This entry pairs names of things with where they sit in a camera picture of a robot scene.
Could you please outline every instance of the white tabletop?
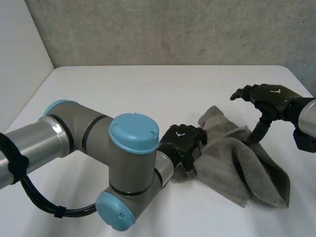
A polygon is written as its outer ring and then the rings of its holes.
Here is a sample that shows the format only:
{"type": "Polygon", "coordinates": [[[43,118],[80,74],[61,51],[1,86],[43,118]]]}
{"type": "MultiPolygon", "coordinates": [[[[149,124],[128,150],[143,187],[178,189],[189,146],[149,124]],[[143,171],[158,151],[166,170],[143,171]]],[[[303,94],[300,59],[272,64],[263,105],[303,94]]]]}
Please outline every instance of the white tabletop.
{"type": "MultiPolygon", "coordinates": [[[[69,99],[115,117],[137,112],[153,118],[160,137],[172,124],[197,125],[217,105],[231,121],[253,129],[260,112],[230,95],[247,84],[282,84],[302,96],[309,92],[280,66],[102,66],[62,67],[52,72],[9,130],[33,123],[52,102],[69,99]]],[[[20,184],[0,191],[2,237],[191,237],[300,236],[316,233],[316,156],[299,151],[294,127],[274,122],[262,145],[289,175],[289,209],[250,201],[241,208],[198,180],[169,182],[136,223],[116,232],[97,213],[57,219],[37,209],[20,184]]],[[[30,178],[56,205],[80,208],[108,186],[108,168],[74,152],[34,171],[30,178]]]]}

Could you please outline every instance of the black cable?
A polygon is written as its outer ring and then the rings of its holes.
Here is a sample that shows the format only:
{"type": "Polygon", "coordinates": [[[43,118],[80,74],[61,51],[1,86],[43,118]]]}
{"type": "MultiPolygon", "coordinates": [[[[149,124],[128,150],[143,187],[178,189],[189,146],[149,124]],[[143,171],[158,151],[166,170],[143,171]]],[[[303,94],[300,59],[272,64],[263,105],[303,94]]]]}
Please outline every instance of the black cable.
{"type": "Polygon", "coordinates": [[[65,207],[52,204],[35,188],[27,175],[21,180],[21,184],[25,193],[35,206],[42,211],[55,215],[55,217],[82,217],[90,215],[96,211],[95,204],[79,209],[66,209],[65,207]]]}

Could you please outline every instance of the gray concrete wall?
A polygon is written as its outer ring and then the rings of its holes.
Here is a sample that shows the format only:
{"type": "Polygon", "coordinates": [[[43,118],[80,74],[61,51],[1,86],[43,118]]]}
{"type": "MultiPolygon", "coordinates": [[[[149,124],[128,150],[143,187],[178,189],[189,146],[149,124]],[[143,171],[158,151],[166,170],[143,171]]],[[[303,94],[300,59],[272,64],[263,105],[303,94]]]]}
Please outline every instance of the gray concrete wall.
{"type": "Polygon", "coordinates": [[[316,95],[316,0],[26,0],[55,67],[283,65],[316,95]]]}

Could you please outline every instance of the logo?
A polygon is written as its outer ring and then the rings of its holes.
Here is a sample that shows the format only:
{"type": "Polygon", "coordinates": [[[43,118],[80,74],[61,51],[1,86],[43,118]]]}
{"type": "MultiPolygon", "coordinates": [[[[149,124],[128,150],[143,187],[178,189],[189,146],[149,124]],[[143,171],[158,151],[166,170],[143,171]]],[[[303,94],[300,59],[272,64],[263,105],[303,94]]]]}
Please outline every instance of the logo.
{"type": "Polygon", "coordinates": [[[186,135],[185,133],[180,134],[180,133],[178,133],[178,132],[176,132],[176,134],[177,134],[178,137],[183,136],[183,135],[186,135]]]}
{"type": "Polygon", "coordinates": [[[279,89],[279,90],[277,90],[277,91],[270,90],[270,92],[273,92],[273,93],[279,93],[279,94],[281,94],[281,89],[279,89]]]}

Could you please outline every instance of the towel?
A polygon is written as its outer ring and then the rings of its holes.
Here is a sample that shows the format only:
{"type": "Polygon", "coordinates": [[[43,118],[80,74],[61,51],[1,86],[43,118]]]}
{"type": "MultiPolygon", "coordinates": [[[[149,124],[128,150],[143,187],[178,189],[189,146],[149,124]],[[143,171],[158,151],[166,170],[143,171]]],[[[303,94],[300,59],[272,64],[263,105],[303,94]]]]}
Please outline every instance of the towel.
{"type": "MultiPolygon", "coordinates": [[[[207,145],[193,152],[197,178],[222,196],[245,207],[251,194],[275,207],[288,208],[290,180],[260,144],[249,144],[251,131],[229,121],[212,106],[198,120],[207,131],[207,145]]],[[[182,166],[172,179],[184,182],[182,166]]]]}

